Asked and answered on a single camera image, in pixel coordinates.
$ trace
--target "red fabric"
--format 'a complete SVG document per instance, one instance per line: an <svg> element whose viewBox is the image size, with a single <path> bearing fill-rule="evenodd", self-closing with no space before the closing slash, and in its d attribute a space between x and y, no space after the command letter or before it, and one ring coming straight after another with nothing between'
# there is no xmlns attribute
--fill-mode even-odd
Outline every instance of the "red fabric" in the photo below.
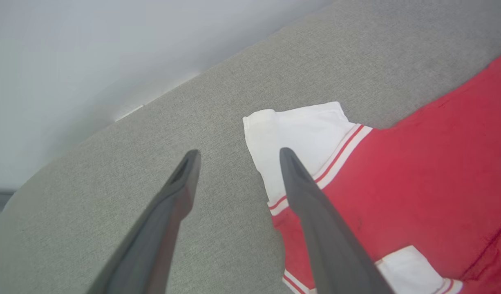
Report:
<svg viewBox="0 0 501 294"><path fill-rule="evenodd" d="M463 292L501 293L501 57L387 130L372 130L323 192L375 261L415 246ZM314 288L286 208L286 270Z"/></svg>

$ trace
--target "clothing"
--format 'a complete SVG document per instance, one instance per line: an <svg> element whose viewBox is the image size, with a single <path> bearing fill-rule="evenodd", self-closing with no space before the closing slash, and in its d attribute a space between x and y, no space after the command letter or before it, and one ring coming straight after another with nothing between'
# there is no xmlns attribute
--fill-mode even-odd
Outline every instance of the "clothing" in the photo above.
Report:
<svg viewBox="0 0 501 294"><path fill-rule="evenodd" d="M338 106L318 110L334 107L338 114ZM463 292L501 292L501 57L386 130L351 125L344 115L334 116L332 128L323 114L282 119L288 116L244 118L247 146L284 238L286 282L305 293L314 288L299 219L277 179L273 157L281 147L297 153L372 260L413 245L439 275L462 280ZM327 139L309 142L311 130Z"/></svg>

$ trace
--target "white wall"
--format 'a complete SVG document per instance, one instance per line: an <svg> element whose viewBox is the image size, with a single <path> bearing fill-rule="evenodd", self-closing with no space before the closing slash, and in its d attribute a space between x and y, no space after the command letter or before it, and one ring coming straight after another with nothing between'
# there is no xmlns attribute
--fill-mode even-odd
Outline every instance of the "white wall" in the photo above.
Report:
<svg viewBox="0 0 501 294"><path fill-rule="evenodd" d="M330 0L0 0L0 190Z"/></svg>

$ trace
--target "gray fabric surface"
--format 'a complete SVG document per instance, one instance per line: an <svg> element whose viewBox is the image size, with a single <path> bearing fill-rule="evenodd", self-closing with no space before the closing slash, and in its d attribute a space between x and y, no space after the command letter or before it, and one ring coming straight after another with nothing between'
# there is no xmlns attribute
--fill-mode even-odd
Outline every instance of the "gray fabric surface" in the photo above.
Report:
<svg viewBox="0 0 501 294"><path fill-rule="evenodd" d="M241 118L337 100L389 127L501 55L501 0L339 0L98 132L0 218L2 293L81 293L188 149L202 152L168 293L290 290Z"/></svg>

